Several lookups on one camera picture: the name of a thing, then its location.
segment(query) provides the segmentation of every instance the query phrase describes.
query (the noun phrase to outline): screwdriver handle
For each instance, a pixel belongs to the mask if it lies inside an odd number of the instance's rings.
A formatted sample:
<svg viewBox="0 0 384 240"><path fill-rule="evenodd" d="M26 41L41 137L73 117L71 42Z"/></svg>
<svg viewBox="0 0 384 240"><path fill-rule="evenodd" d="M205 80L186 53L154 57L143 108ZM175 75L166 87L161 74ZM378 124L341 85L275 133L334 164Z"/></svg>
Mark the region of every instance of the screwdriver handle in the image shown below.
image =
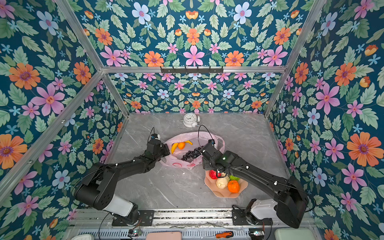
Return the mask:
<svg viewBox="0 0 384 240"><path fill-rule="evenodd" d="M231 238L231 237L233 237L233 231L216 234L216 238Z"/></svg>

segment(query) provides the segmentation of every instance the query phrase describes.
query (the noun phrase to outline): red fruit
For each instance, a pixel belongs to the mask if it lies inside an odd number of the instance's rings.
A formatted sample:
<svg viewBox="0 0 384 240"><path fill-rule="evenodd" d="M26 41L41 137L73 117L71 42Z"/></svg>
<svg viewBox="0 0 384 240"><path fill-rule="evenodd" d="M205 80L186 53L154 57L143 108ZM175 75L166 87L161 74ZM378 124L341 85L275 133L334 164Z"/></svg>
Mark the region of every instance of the red fruit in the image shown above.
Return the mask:
<svg viewBox="0 0 384 240"><path fill-rule="evenodd" d="M217 179L216 172L213 170L209 171L209 177L211 177L212 179Z"/></svg>

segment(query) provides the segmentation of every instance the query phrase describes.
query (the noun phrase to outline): fruit plate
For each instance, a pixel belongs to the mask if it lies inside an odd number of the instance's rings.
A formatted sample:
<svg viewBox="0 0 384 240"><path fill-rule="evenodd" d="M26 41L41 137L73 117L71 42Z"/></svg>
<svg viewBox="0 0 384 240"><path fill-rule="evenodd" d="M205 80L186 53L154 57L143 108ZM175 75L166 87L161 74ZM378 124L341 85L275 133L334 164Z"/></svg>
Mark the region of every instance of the fruit plate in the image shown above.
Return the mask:
<svg viewBox="0 0 384 240"><path fill-rule="evenodd" d="M228 190L228 188L220 189L216 186L216 179L212 179L209 176L209 171L205 171L205 179L204 179L205 184L209 189L217 196L217 197L228 197L228 198L237 198L240 193L248 187L248 182L244 181L243 179L240 179L239 185L240 185L240 191L238 193L232 193Z"/></svg>

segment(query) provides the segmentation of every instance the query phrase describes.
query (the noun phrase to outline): orange flower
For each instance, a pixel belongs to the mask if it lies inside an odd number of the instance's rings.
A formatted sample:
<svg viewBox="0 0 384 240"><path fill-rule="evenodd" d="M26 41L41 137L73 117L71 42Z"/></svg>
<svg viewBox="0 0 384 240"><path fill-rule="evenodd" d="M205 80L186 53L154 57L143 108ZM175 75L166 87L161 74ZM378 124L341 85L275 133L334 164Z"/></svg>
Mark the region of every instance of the orange flower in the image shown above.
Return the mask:
<svg viewBox="0 0 384 240"><path fill-rule="evenodd" d="M197 16L199 15L199 12L197 11L186 11L185 15L187 16L187 19L197 19Z"/></svg>
<svg viewBox="0 0 384 240"><path fill-rule="evenodd" d="M17 68L11 67L9 69L11 75L9 78L12 82L16 82L15 85L19 88L25 88L27 90L36 87L37 83L40 82L39 72L29 64L24 65L24 63L18 63Z"/></svg>
<svg viewBox="0 0 384 240"><path fill-rule="evenodd" d="M366 56L369 56L369 55L374 54L378 49L379 49L379 48L378 48L376 45L369 45L369 46L365 49L364 53L365 53Z"/></svg>
<svg viewBox="0 0 384 240"><path fill-rule="evenodd" d="M287 140L285 140L285 147L287 148L288 151L292 151L293 150L292 139L287 138Z"/></svg>
<svg viewBox="0 0 384 240"><path fill-rule="evenodd" d="M233 51L233 53L228 53L228 57L225 58L227 67L240 67L244 62L243 53L239 53L239 51Z"/></svg>
<svg viewBox="0 0 384 240"><path fill-rule="evenodd" d="M134 108L134 109L140 109L141 108L141 103L137 102L137 101L132 101L131 102L131 106Z"/></svg>
<svg viewBox="0 0 384 240"><path fill-rule="evenodd" d="M212 34L212 33L211 33L211 30L209 30L209 29L207 29L207 28L204 30L204 35L205 35L205 36L209 36L209 35L211 35L211 34Z"/></svg>
<svg viewBox="0 0 384 240"><path fill-rule="evenodd" d="M291 18L295 18L295 17L297 17L297 15L299 15L299 10L295 10L295 11L293 11L292 13L291 13Z"/></svg>
<svg viewBox="0 0 384 240"><path fill-rule="evenodd" d="M144 62L148 64L148 67L162 67L164 66L164 59L160 57L159 53L155 53L154 51L149 51L144 55Z"/></svg>
<svg viewBox="0 0 384 240"><path fill-rule="evenodd" d="M50 228L54 228L54 227L56 227L58 220L59 220L58 218L55 218L55 219L49 224L49 227L50 227Z"/></svg>
<svg viewBox="0 0 384 240"><path fill-rule="evenodd" d="M91 78L89 67L86 66L83 62L75 63L74 66L76 68L73 69L73 73L76 74L77 81L81 81L81 83L85 85Z"/></svg>
<svg viewBox="0 0 384 240"><path fill-rule="evenodd" d="M181 36L181 29L176 29L176 31L175 31L175 35L176 36Z"/></svg>
<svg viewBox="0 0 384 240"><path fill-rule="evenodd" d="M23 139L15 136L12 139L11 134L0 135L0 164L2 169L13 167L13 162L18 162L23 156L21 153L27 151L27 145L22 144Z"/></svg>
<svg viewBox="0 0 384 240"><path fill-rule="evenodd" d="M371 84L371 80L369 79L368 76L365 76L360 80L360 86L362 86L363 88L369 87L370 84Z"/></svg>
<svg viewBox="0 0 384 240"><path fill-rule="evenodd" d="M92 151L93 151L95 154L99 154L99 153L101 153L101 150L102 150L103 147L104 147L104 143L103 143L103 142L104 142L104 141L101 140L101 138L95 140L95 143L93 144L93 149L92 149Z"/></svg>
<svg viewBox="0 0 384 240"><path fill-rule="evenodd" d="M56 240L56 237L53 237L52 235L49 235L46 239L44 240Z"/></svg>
<svg viewBox="0 0 384 240"><path fill-rule="evenodd" d="M351 150L349 156L352 160L358 159L358 164L365 167L368 164L373 167L379 164L378 158L384 157L384 150L377 148L381 142L377 137L371 138L367 132L361 132L360 137L355 133L351 136L352 142L347 142L347 149Z"/></svg>
<svg viewBox="0 0 384 240"><path fill-rule="evenodd" d="M341 86L344 84L344 86L347 86L349 84L349 81L352 81L355 78L355 72L356 67L353 66L353 63L348 63L347 65L344 63L340 66L340 69L337 69L336 71L336 77L335 82L337 82L337 85Z"/></svg>
<svg viewBox="0 0 384 240"><path fill-rule="evenodd" d="M112 37L111 34L108 31L104 31L103 28L96 29L95 36L98 38L99 42L103 43L104 45L112 45Z"/></svg>
<svg viewBox="0 0 384 240"><path fill-rule="evenodd" d="M262 104L263 103L261 101L254 101L251 106L252 108L259 108L262 106Z"/></svg>
<svg viewBox="0 0 384 240"><path fill-rule="evenodd" d="M295 82L298 84L302 84L307 79L307 74L309 72L307 63L301 63L300 66L297 67L295 73Z"/></svg>
<svg viewBox="0 0 384 240"><path fill-rule="evenodd" d="M119 122L119 124L118 124L118 132L120 132L121 127L122 127L122 122Z"/></svg>
<svg viewBox="0 0 384 240"><path fill-rule="evenodd" d="M288 38L291 36L291 30L289 28L282 28L280 31L277 31L276 36L273 38L275 44L283 45Z"/></svg>
<svg viewBox="0 0 384 240"><path fill-rule="evenodd" d="M188 38L187 41L192 45L196 45L196 43L200 41L199 37L200 37L200 34L197 32L195 28L191 28L189 30L189 33L187 33L187 38Z"/></svg>
<svg viewBox="0 0 384 240"><path fill-rule="evenodd" d="M201 107L201 103L199 102L199 101L194 101L193 103L192 103L192 107L194 107L194 108L199 108L199 107Z"/></svg>
<svg viewBox="0 0 384 240"><path fill-rule="evenodd" d="M325 230L324 238L326 240L339 240L339 237L337 235L335 235L331 229Z"/></svg>
<svg viewBox="0 0 384 240"><path fill-rule="evenodd" d="M93 13L91 13L90 11L85 11L84 14L89 18L89 19L93 19Z"/></svg>

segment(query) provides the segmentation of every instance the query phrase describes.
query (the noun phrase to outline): clock face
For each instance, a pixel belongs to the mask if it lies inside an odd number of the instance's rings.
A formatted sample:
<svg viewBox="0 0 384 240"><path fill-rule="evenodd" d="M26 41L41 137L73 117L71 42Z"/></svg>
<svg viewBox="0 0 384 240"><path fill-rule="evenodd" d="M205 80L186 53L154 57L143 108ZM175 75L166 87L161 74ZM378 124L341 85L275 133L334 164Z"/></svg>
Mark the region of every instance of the clock face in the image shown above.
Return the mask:
<svg viewBox="0 0 384 240"><path fill-rule="evenodd" d="M187 113L185 116L184 116L184 121L188 122L188 123L192 123L192 122L195 122L197 119L196 115L193 114L193 113Z"/></svg>

